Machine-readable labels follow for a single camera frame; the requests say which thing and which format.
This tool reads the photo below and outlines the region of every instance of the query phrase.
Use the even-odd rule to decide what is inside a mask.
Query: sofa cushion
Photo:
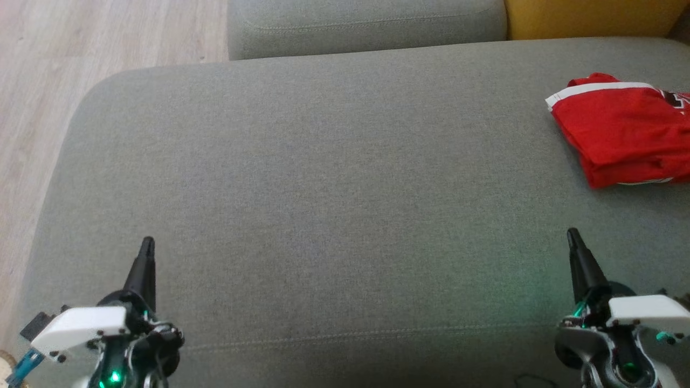
[[[230,59],[506,38],[503,0],[230,0]]]
[[[574,387],[553,355],[566,229],[610,278],[679,295],[690,186],[592,191],[544,98],[595,71],[690,90],[688,63],[608,38],[115,75],[72,119],[22,320],[118,289],[152,235],[159,314],[187,337],[173,387]]]

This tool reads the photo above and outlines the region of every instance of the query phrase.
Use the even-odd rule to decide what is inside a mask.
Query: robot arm
[[[680,388],[670,369],[648,357],[643,329],[676,343],[690,333],[690,311],[666,295],[637,296],[606,279],[577,229],[568,230],[577,307],[558,325],[555,350],[579,369],[585,388]]]
[[[38,314],[20,333],[31,349],[6,379],[9,388],[20,387],[43,359],[63,363],[65,350],[84,344],[99,352],[99,363],[84,387],[167,387],[184,336],[172,323],[155,317],[154,247],[151,237],[144,239],[123,289],[96,307],[64,306],[57,317]]]

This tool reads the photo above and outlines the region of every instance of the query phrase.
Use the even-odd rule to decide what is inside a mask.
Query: sofa seat
[[[152,235],[187,338],[171,387],[577,387],[553,354],[566,229],[611,279],[680,295],[690,186],[592,191],[544,98],[592,72],[690,90],[688,63],[600,38],[115,75],[72,119],[21,319],[118,289]],[[687,347],[650,350],[690,385]],[[95,360],[44,364],[32,387]]]

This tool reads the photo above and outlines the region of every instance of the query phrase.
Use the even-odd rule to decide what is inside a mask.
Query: green led light
[[[573,316],[579,318],[582,315],[582,312],[584,311],[584,308],[586,306],[587,306],[587,304],[585,304],[584,302],[578,303],[578,309],[575,310],[575,312],[573,313]]]
[[[659,333],[656,335],[656,340],[659,342],[666,342],[669,338],[671,338],[671,335],[666,331],[659,331]]]
[[[642,371],[632,362],[626,362],[623,364],[623,376],[626,377],[628,381],[635,382],[642,377]]]

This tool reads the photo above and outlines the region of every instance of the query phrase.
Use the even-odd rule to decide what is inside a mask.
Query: white stripe
[[[626,186],[636,186],[638,184],[648,184],[648,183],[669,183],[672,181],[673,178],[665,178],[662,180],[646,180],[644,182],[637,182],[637,183],[624,183],[624,182],[618,182],[618,184],[624,184]]]
[[[560,92],[547,98],[546,103],[549,105],[549,111],[551,111],[553,109],[553,106],[557,102],[559,102],[562,99],[566,99],[570,96],[581,95],[582,93],[593,92],[594,90],[630,88],[648,88],[657,90],[657,88],[655,88],[654,86],[650,84],[645,84],[644,82],[600,82],[596,84],[583,84],[565,88]]]

